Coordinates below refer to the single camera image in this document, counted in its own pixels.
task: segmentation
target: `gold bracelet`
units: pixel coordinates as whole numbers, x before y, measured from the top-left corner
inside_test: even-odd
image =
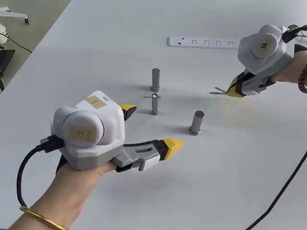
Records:
[[[303,93],[307,93],[307,88],[305,86],[306,80],[307,80],[307,65],[303,69],[301,75],[299,76],[298,82],[297,82],[298,89]]]
[[[22,212],[24,212],[25,214],[28,214],[32,217],[34,217],[36,220],[42,222],[43,224],[46,224],[47,226],[55,229],[55,230],[69,230],[69,229],[66,229],[62,226],[60,226],[59,224],[53,222],[52,220],[44,217],[43,215],[40,215],[38,213],[35,213],[33,212],[32,210],[30,210],[29,208],[25,207],[25,206],[21,206],[19,208]]]

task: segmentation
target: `beige label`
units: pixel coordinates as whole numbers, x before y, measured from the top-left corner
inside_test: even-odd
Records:
[[[70,140],[94,142],[96,138],[96,128],[90,126],[69,126],[68,137]]]
[[[90,96],[88,98],[85,99],[89,104],[92,105],[92,107],[94,107],[95,109],[100,109],[104,106],[106,106],[106,103],[104,103],[103,101],[101,101],[98,97],[96,96]]]

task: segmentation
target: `metal rod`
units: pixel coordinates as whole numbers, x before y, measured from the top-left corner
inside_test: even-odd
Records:
[[[159,96],[156,93],[153,93],[152,94],[152,115],[157,115],[159,113],[158,100],[159,100]]]
[[[152,70],[152,92],[159,92],[160,88],[160,70],[153,69]]]
[[[201,124],[204,116],[205,114],[203,113],[203,111],[198,110],[195,112],[192,125],[189,128],[189,132],[191,135],[197,136],[199,133],[201,133]]]

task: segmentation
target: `wrist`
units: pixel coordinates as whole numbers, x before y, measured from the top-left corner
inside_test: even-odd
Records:
[[[73,206],[65,200],[55,200],[45,193],[30,209],[68,229],[77,219],[83,204]]]
[[[294,54],[293,61],[282,71],[270,77],[273,82],[284,81],[297,84],[303,69],[307,64],[307,51],[300,51]]]

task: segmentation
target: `chair wheel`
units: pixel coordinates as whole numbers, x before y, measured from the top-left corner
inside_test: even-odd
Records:
[[[26,19],[24,20],[24,22],[25,22],[26,24],[28,24],[28,25],[30,25],[30,24],[31,24],[31,21],[30,21],[30,19],[29,19],[29,18],[26,18]]]

